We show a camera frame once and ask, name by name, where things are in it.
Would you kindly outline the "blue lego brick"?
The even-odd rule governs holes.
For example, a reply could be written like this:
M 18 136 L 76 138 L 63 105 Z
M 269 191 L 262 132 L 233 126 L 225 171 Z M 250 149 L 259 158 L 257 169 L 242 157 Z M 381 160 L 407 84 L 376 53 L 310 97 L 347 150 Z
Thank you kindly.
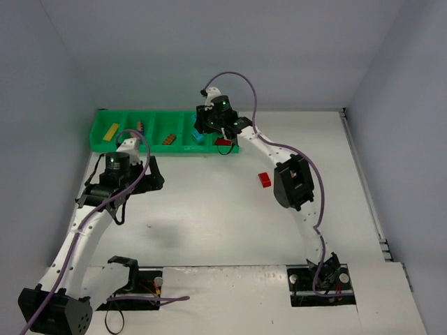
M 193 132 L 191 133 L 191 136 L 192 136 L 192 138 L 193 138 L 193 141 L 194 141 L 196 144 L 201 144 L 201 143 L 203 143 L 203 142 L 205 141 L 205 137 L 204 137 L 204 135 L 201 134 L 201 133 L 199 133 L 198 131 L 193 131 Z

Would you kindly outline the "red long lego brick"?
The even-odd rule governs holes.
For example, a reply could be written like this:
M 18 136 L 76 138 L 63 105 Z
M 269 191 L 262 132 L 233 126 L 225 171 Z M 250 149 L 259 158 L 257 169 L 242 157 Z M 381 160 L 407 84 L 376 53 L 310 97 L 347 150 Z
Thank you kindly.
M 228 146 L 231 146 L 233 143 L 230 141 L 230 140 L 227 140 L 227 139 L 225 139 L 225 138 L 223 138 L 223 137 L 218 137 L 215 141 L 214 141 L 214 144 L 216 145 L 216 146 L 224 146 L 224 147 L 228 147 Z

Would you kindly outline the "brown lego plate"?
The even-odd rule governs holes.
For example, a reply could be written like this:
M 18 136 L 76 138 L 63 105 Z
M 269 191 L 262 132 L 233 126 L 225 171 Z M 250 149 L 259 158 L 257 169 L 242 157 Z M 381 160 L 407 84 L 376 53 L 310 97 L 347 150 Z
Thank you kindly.
M 162 145 L 171 145 L 175 140 L 177 136 L 174 134 L 170 134 L 166 137 L 166 139 L 162 142 Z

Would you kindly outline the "yellow long lego plate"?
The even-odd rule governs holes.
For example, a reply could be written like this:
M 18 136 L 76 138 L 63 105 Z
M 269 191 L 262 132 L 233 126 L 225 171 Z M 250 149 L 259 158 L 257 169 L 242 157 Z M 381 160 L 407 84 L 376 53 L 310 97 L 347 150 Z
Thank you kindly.
M 110 142 L 118 130 L 119 130 L 119 124 L 112 123 L 109 129 L 105 132 L 105 135 L 103 136 L 103 141 Z

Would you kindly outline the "red curved lego brick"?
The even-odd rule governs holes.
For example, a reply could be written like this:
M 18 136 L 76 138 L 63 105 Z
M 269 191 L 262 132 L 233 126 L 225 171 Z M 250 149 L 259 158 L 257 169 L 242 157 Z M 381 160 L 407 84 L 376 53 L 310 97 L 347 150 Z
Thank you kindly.
M 263 188 L 271 187 L 272 182 L 267 172 L 259 173 L 258 178 Z

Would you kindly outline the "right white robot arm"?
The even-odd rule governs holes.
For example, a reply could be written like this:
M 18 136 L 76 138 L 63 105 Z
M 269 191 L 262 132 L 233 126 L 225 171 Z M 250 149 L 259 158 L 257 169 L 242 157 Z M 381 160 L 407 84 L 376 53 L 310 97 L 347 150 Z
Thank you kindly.
M 252 150 L 273 168 L 274 198 L 297 222 L 305 243 L 306 261 L 316 282 L 334 279 L 340 263 L 321 234 L 325 192 L 315 165 L 297 149 L 268 139 L 253 120 L 239 116 L 228 96 L 218 89 L 213 87 L 201 94 L 205 102 L 196 107 L 195 129 L 222 135 L 232 144 Z

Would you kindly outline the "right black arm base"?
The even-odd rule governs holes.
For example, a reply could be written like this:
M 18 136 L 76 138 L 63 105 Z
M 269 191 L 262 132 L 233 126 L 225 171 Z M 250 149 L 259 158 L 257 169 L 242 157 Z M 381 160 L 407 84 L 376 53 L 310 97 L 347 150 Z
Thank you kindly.
M 306 266 L 287 266 L 288 289 L 290 293 L 291 306 L 320 307 L 320 306 L 344 306 L 356 305 L 356 297 L 346 264 L 330 278 L 327 283 L 317 283 L 313 290 L 313 272 Z

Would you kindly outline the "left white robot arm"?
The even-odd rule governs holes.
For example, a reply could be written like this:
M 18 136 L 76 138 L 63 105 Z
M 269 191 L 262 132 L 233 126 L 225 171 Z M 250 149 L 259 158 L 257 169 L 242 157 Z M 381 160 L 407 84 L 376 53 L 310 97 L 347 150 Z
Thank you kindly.
M 97 184 L 85 184 L 71 229 L 50 268 L 18 297 L 27 322 L 23 334 L 85 334 L 98 307 L 116 292 L 137 286 L 138 261 L 124 256 L 111 257 L 98 275 L 84 278 L 104 232 L 112 223 L 123 223 L 116 213 L 124 211 L 132 195 L 159 191 L 163 184 L 155 156 L 142 162 L 134 150 L 105 154 L 105 170 Z

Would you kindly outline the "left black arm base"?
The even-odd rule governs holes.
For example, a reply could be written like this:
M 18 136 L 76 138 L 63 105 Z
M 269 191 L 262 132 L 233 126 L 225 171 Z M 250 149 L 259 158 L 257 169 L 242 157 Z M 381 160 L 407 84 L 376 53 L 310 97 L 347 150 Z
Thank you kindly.
M 140 269 L 139 279 L 130 291 L 118 290 L 115 293 L 116 296 L 135 295 L 155 297 L 160 295 L 156 288 L 161 291 L 162 280 L 158 279 L 158 283 L 154 283 L 156 277 L 163 278 L 162 268 L 142 268 Z M 145 301 L 145 300 L 118 300 L 112 302 L 106 302 L 101 304 L 97 311 L 158 311 L 160 309 L 160 303 L 158 301 Z

